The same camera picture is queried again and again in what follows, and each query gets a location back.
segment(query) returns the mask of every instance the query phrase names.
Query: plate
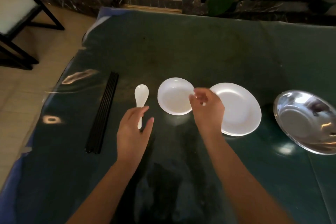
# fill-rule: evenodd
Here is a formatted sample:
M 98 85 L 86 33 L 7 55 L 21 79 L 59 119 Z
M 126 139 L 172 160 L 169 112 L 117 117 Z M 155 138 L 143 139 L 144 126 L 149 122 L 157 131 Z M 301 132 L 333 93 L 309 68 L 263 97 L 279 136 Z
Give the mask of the plate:
M 191 111 L 189 95 L 194 94 L 194 86 L 182 78 L 169 78 L 161 83 L 157 91 L 160 107 L 172 115 L 184 115 Z
M 255 97 L 245 88 L 229 82 L 210 88 L 221 99 L 224 107 L 222 133 L 229 136 L 244 136 L 260 124 L 261 109 Z
M 336 154 L 336 110 L 320 97 L 302 90 L 281 93 L 273 112 L 285 134 L 313 153 Z

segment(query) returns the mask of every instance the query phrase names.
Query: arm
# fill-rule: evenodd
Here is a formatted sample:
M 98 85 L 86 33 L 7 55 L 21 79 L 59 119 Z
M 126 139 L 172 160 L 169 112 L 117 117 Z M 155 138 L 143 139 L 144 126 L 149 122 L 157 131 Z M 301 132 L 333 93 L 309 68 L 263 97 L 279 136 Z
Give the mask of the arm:
M 136 171 L 148 144 L 154 118 L 141 133 L 138 121 L 148 106 L 129 109 L 117 133 L 118 158 L 67 224 L 110 223 L 124 190 Z
M 209 89 L 196 88 L 190 103 L 204 145 L 238 222 L 294 223 L 224 140 L 221 123 L 225 108 L 220 98 Z

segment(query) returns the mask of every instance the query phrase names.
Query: black chair frame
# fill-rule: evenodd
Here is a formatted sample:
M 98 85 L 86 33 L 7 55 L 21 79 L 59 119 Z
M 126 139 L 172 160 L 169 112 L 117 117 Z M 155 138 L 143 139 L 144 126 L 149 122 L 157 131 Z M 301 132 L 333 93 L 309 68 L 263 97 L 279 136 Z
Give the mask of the black chair frame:
M 42 27 L 42 28 L 51 28 L 57 30 L 64 30 L 62 24 L 55 18 L 55 16 L 48 10 L 48 8 L 42 3 L 41 0 L 34 0 L 37 3 L 35 6 L 24 18 L 22 18 L 6 35 L 0 33 L 0 42 L 11 48 L 13 51 L 17 52 L 23 58 L 19 58 L 6 48 L 0 45 L 0 52 L 5 54 L 10 59 L 0 59 L 0 66 L 7 66 L 7 67 L 15 67 L 21 68 L 26 70 L 32 70 L 32 64 L 38 64 L 39 62 L 32 56 L 30 56 L 27 52 L 23 49 L 18 47 L 16 44 L 12 42 L 14 37 L 19 34 L 19 32 L 25 26 L 34 26 L 34 27 Z M 46 24 L 46 23 L 38 23 L 32 22 L 32 19 L 35 18 L 41 11 L 44 11 L 49 18 L 55 23 Z

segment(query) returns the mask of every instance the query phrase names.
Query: forearm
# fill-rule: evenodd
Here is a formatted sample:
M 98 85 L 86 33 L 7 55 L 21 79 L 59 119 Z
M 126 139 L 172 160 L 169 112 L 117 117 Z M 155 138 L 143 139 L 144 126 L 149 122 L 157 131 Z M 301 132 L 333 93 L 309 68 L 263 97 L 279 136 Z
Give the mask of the forearm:
M 239 223 L 293 223 L 250 174 L 221 133 L 204 135 L 204 143 Z
M 110 223 L 136 167 L 116 162 L 67 224 Z

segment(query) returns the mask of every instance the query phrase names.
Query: spoon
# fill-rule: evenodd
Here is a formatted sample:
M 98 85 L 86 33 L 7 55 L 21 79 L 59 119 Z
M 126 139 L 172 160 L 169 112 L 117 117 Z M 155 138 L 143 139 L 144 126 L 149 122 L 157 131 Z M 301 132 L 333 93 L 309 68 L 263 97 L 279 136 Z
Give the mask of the spoon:
M 144 84 L 138 85 L 135 88 L 134 95 L 135 95 L 136 107 L 144 107 L 149 95 L 148 87 Z M 142 127 L 142 117 L 140 117 L 138 123 L 138 129 L 140 129 L 141 127 Z

